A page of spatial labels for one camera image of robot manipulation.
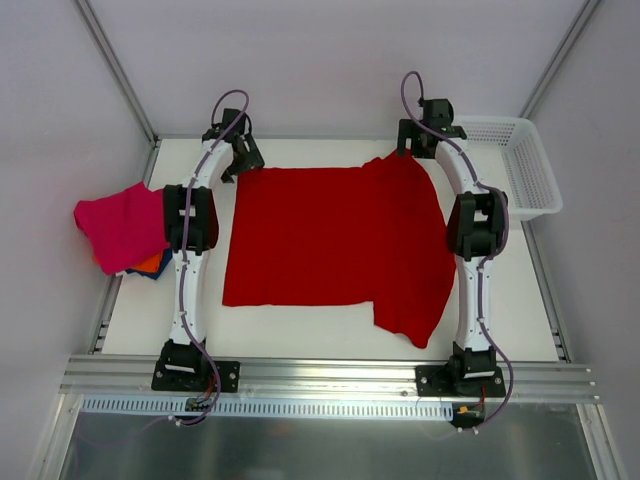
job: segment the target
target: white work surface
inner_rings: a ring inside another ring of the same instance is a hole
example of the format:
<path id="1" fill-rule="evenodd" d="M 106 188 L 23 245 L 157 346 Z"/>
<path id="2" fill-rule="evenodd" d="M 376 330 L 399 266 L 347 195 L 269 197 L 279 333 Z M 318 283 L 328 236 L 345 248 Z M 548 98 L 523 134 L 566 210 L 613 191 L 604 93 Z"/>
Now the white work surface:
<path id="1" fill-rule="evenodd" d="M 384 157 L 394 142 L 372 140 L 258 140 L 267 167 L 352 167 Z M 149 187 L 177 184 L 193 168 L 199 140 L 163 140 Z M 500 150 L 471 144 L 470 157 L 489 185 L 511 197 Z M 435 186 L 447 219 L 454 194 L 433 160 L 421 160 Z M 458 286 L 454 284 L 442 319 L 426 349 L 403 335 L 373 324 L 371 302 L 346 307 L 225 307 L 222 291 L 229 253 L 236 185 L 214 192 L 220 238 L 206 272 L 204 316 L 207 350 L 219 357 L 334 358 L 375 360 L 444 360 L 458 324 Z M 175 288 L 173 262 L 159 280 L 137 274 L 122 279 L 103 353 L 158 355 L 167 341 Z M 491 284 L 491 329 L 511 360 L 557 361 L 558 356 L 524 233 L 511 223 L 506 249 L 495 260 Z"/>

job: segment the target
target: white plastic basket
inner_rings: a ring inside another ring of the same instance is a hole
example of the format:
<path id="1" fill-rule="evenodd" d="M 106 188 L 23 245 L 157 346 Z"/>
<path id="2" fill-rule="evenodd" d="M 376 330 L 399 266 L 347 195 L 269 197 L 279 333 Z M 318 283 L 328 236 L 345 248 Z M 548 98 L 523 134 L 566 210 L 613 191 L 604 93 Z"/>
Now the white plastic basket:
<path id="1" fill-rule="evenodd" d="M 513 197 L 509 216 L 526 221 L 562 208 L 562 197 L 536 126 L 524 118 L 460 116 L 470 142 L 500 147 Z"/>

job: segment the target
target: folded clothes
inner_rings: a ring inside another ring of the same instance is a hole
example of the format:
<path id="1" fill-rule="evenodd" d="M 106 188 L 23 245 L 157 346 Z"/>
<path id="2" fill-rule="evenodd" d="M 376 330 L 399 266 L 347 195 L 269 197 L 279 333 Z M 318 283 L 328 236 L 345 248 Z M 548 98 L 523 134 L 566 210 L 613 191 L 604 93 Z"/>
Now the folded clothes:
<path id="1" fill-rule="evenodd" d="M 445 239 L 435 189 L 410 155 L 361 168 L 247 172 L 223 304 L 373 301 L 375 325 L 424 348 L 455 275 Z"/>
<path id="2" fill-rule="evenodd" d="M 134 265 L 131 268 L 127 269 L 127 273 L 131 272 L 145 272 L 145 273 L 156 273 L 162 264 L 162 258 L 164 256 L 164 252 L 156 253 L 151 258 L 147 258 L 144 262 L 140 262 Z M 96 265 L 100 265 L 96 256 L 93 256 L 93 263 Z"/>
<path id="3" fill-rule="evenodd" d="M 172 258 L 173 258 L 173 252 L 171 251 L 170 248 L 167 248 L 160 255 L 155 255 L 153 257 L 154 262 L 156 259 L 158 259 L 158 262 L 159 262 L 155 271 L 148 271 L 145 269 L 141 269 L 140 266 L 141 265 L 144 266 L 145 262 L 136 265 L 134 268 L 128 268 L 126 271 L 127 273 L 137 273 L 139 275 L 142 275 L 143 277 L 148 277 L 148 278 L 152 278 L 153 280 L 157 280 L 158 278 L 160 278 L 160 275 L 162 275 L 162 272 L 167 267 L 167 265 L 169 265 L 169 262 L 171 261 Z"/>
<path id="4" fill-rule="evenodd" d="M 107 275 L 162 254 L 169 246 L 164 238 L 162 190 L 152 192 L 142 183 L 109 197 L 80 201 L 73 215 Z"/>

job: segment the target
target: red fabric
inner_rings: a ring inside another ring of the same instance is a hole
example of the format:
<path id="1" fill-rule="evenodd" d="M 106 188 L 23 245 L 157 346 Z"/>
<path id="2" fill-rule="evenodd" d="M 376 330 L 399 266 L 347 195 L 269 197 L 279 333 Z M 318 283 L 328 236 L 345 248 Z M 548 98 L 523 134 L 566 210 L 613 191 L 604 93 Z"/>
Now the red fabric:
<path id="1" fill-rule="evenodd" d="M 409 155 L 245 173 L 223 304 L 373 301 L 377 326 L 424 348 L 455 273 L 445 229 L 429 176 Z"/>

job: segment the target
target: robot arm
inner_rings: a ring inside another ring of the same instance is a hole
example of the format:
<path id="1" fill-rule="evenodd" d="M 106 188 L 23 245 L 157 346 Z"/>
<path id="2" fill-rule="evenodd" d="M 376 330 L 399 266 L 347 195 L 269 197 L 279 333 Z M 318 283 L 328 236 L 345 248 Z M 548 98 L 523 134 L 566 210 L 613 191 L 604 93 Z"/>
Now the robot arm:
<path id="1" fill-rule="evenodd" d="M 211 366 L 202 353 L 206 342 L 202 289 L 219 233 L 213 191 L 220 182 L 233 182 L 232 175 L 264 166 L 250 129 L 245 133 L 247 119 L 244 112 L 225 109 L 222 122 L 203 135 L 193 172 L 180 185 L 163 190 L 165 237 L 173 251 L 176 286 L 171 332 L 156 362 L 153 390 L 204 390 L 210 378 Z"/>
<path id="2" fill-rule="evenodd" d="M 455 255 L 460 285 L 460 317 L 453 355 L 445 368 L 434 374 L 431 383 L 438 391 L 453 395 L 480 396 L 486 390 L 488 396 L 504 396 L 496 351 L 485 336 L 491 325 L 489 287 L 493 257 L 501 250 L 506 228 L 500 198 L 504 194 L 485 187 L 468 156 L 464 161 L 461 158 L 461 152 L 467 149 L 467 136 L 461 127 L 452 125 L 453 107 L 449 101 L 421 100 L 421 106 L 423 118 L 419 123 L 426 128 L 420 128 L 413 119 L 401 120 L 398 152 L 404 152 L 410 139 L 412 155 L 435 159 L 456 194 L 447 223 L 447 248 Z M 443 137 L 454 139 L 457 148 L 442 141 Z"/>
<path id="3" fill-rule="evenodd" d="M 194 225 L 194 220 L 196 220 L 196 212 L 198 211 L 198 203 L 202 203 L 202 197 L 207 201 L 209 199 L 210 194 L 215 191 L 215 187 L 221 182 L 222 175 L 225 171 L 231 166 L 233 162 L 233 147 L 231 144 L 226 142 L 219 143 L 214 150 L 210 150 L 213 145 L 213 140 L 208 140 L 202 143 L 202 149 L 200 151 L 200 155 L 198 158 L 203 158 L 207 156 L 207 160 L 203 165 L 203 168 L 200 170 L 200 173 L 195 177 L 195 183 L 192 186 L 193 196 L 195 202 L 194 205 L 191 206 L 189 214 L 191 215 L 191 227 L 195 229 L 198 228 L 198 225 Z M 194 178 L 194 174 L 190 174 L 184 178 L 182 181 L 182 187 L 187 188 L 189 183 Z M 201 252 L 196 251 L 195 249 L 189 249 L 186 251 L 187 265 L 188 268 L 186 270 L 184 285 L 180 285 L 180 272 L 182 267 L 184 266 L 184 256 L 183 252 L 179 249 L 173 250 L 173 261 L 176 269 L 176 287 L 175 287 L 175 300 L 174 300 L 174 312 L 173 312 L 173 323 L 171 325 L 171 333 L 169 335 L 169 339 L 172 340 L 175 344 L 180 345 L 189 345 L 191 343 L 191 339 L 187 335 L 182 325 L 182 320 L 180 318 L 180 289 L 183 289 L 184 295 L 184 308 L 185 311 L 189 312 L 188 316 L 188 325 L 189 330 L 195 339 L 202 343 L 206 337 L 206 330 L 204 319 L 201 317 L 202 312 L 202 288 L 203 288 L 203 275 L 207 269 L 207 262 L 209 260 L 209 255 L 211 254 L 211 248 L 215 247 L 215 243 L 217 241 L 217 218 L 215 216 L 215 205 L 213 203 L 209 204 L 205 203 L 204 209 L 207 210 L 206 214 L 208 216 L 209 222 L 214 222 L 213 225 L 215 229 L 215 240 L 213 238 L 210 239 L 208 248 L 203 248 Z M 213 215 L 211 215 L 211 207 L 213 206 Z M 179 213 L 184 215 L 184 210 L 180 210 Z"/>

